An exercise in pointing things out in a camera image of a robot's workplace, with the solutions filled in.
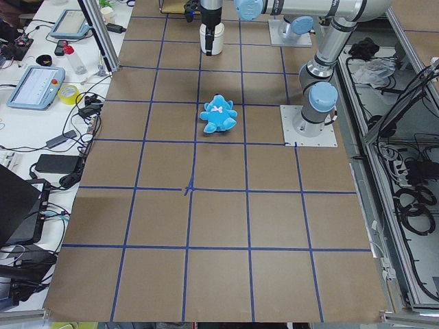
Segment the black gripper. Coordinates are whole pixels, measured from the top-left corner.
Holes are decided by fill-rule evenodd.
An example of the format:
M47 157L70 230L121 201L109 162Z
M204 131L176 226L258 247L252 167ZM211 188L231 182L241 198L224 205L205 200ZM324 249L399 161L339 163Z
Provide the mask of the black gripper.
M214 27L209 25L218 25L221 23L222 0L200 0L200 13L202 23L205 27L205 52L207 56L212 56L214 42Z

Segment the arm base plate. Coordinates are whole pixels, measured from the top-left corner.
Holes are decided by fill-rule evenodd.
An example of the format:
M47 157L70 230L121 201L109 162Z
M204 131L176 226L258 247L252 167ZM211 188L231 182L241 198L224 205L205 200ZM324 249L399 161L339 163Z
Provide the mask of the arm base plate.
M269 20L270 41L277 47L311 47L310 29L312 24L300 27L297 20L288 23L284 20Z
M309 123L302 117L302 106L281 105L284 144L289 147L337 147L328 114L323 123Z

